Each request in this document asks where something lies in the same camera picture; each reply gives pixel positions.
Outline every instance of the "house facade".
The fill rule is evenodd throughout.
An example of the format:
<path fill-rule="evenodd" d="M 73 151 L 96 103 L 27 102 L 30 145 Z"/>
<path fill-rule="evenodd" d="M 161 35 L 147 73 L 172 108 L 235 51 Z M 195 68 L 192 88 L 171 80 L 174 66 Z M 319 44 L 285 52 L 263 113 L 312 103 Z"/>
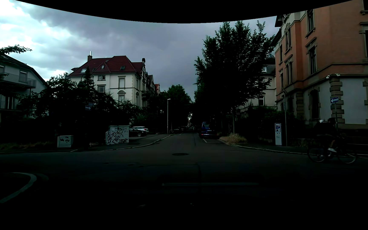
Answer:
<path fill-rule="evenodd" d="M 280 15 L 275 27 L 278 109 L 308 128 L 336 118 L 338 128 L 368 130 L 368 0 Z"/>
<path fill-rule="evenodd" d="M 46 89 L 45 80 L 30 66 L 8 55 L 1 56 L 0 73 L 5 73 L 4 84 L 15 87 L 15 92 L 29 95 Z M 0 123 L 17 110 L 18 99 L 0 95 Z"/>
<path fill-rule="evenodd" d="M 265 65 L 263 67 L 263 77 L 264 81 L 271 80 L 271 84 L 263 91 L 263 95 L 255 99 L 249 99 L 245 105 L 240 106 L 240 116 L 241 118 L 248 117 L 248 109 L 254 106 L 267 106 L 271 108 L 276 108 L 276 78 L 275 78 L 275 65 Z"/>
<path fill-rule="evenodd" d="M 80 67 L 73 68 L 69 78 L 79 82 L 89 67 L 95 87 L 99 92 L 110 92 L 116 101 L 129 100 L 139 107 L 146 107 L 144 93 L 155 94 L 153 76 L 146 72 L 146 60 L 131 62 L 127 56 L 92 58 Z"/>

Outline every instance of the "blue street sign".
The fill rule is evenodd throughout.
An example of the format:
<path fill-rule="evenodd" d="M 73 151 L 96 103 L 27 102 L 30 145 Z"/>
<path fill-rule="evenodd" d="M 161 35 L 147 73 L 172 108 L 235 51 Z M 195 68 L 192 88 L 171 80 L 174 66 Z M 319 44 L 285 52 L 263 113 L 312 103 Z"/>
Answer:
<path fill-rule="evenodd" d="M 338 97 L 333 97 L 332 99 L 330 99 L 330 103 L 335 103 L 338 102 L 339 98 Z"/>

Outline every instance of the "tree trunk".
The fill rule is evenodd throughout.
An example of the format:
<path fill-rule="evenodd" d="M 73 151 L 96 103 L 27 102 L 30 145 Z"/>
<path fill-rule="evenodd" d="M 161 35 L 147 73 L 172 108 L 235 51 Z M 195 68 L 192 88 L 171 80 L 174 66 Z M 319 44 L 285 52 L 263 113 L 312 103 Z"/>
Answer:
<path fill-rule="evenodd" d="M 232 109 L 232 133 L 235 134 L 235 116 L 236 116 L 236 113 L 235 113 L 235 108 Z"/>

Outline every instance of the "railing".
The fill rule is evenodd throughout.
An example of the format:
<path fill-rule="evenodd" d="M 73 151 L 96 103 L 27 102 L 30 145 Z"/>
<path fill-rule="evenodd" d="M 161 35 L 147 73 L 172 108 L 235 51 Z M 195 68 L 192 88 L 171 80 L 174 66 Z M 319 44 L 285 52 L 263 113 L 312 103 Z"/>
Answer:
<path fill-rule="evenodd" d="M 16 103 L 12 102 L 11 104 L 7 104 L 6 101 L 0 101 L 0 109 L 16 109 Z"/>
<path fill-rule="evenodd" d="M 36 80 L 28 80 L 26 77 L 10 74 L 10 73 L 4 73 L 7 74 L 4 77 L 4 81 L 14 82 L 22 85 L 31 86 L 33 88 L 36 87 Z"/>

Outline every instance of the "cyclist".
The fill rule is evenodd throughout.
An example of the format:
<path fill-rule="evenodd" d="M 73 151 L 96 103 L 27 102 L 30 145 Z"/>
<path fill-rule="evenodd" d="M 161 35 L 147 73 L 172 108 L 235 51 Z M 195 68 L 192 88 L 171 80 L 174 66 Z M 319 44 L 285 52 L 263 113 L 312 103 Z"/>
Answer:
<path fill-rule="evenodd" d="M 323 137 L 326 140 L 330 141 L 328 150 L 336 153 L 336 150 L 333 148 L 333 146 L 336 139 L 339 138 L 339 134 L 335 129 L 335 123 L 335 118 L 329 118 L 327 122 L 320 120 L 320 122 L 315 125 L 315 130 L 318 137 Z"/>

